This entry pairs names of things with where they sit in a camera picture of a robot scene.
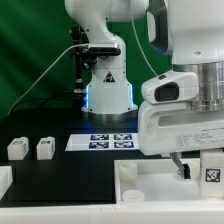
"warning label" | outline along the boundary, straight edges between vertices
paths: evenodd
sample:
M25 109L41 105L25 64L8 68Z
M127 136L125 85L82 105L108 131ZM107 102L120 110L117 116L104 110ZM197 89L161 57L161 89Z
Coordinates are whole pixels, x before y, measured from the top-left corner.
M224 132L216 131L192 135L179 135L176 137L177 147L191 147L211 144L224 144Z
M115 82L113 75L109 72L103 82Z

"green backdrop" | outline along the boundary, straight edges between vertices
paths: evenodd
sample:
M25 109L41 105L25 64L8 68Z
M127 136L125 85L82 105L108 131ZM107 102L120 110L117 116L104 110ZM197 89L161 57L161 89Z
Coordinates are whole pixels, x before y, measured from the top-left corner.
M13 102L72 45L69 30L75 22L67 15L64 0L0 1L0 119ZM170 58L159 55L147 40L146 20L136 21L140 42L158 74L170 69ZM127 78L134 87L134 101L143 101L141 85L153 77L137 47L130 23L108 24L127 44ZM74 89L74 63L64 56L26 97L48 97ZM90 74L84 74L86 84Z

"white cylinder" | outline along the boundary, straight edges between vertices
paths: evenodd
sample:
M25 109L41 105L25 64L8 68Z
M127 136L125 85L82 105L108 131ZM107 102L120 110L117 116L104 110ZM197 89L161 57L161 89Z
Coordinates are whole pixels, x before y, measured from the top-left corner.
M138 166L133 162L121 162L119 164L119 175L123 181L136 181L138 176Z
M139 190L128 190L122 194L122 199L126 202L145 201L145 194Z

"small white cube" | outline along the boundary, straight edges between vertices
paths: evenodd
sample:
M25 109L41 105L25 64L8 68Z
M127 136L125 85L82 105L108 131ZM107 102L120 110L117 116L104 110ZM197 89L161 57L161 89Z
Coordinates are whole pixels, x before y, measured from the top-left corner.
M224 152L222 149L201 151L201 196L224 197Z
M55 139L53 137L41 138L37 145L37 159L50 160L55 152Z
M14 138L7 149L9 160L23 160L29 151L29 140L26 137Z

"logo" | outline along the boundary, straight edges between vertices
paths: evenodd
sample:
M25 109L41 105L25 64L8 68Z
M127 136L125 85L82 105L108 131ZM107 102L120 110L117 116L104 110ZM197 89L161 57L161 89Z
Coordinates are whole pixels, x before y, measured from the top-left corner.
M113 75L109 72L103 82L115 82Z

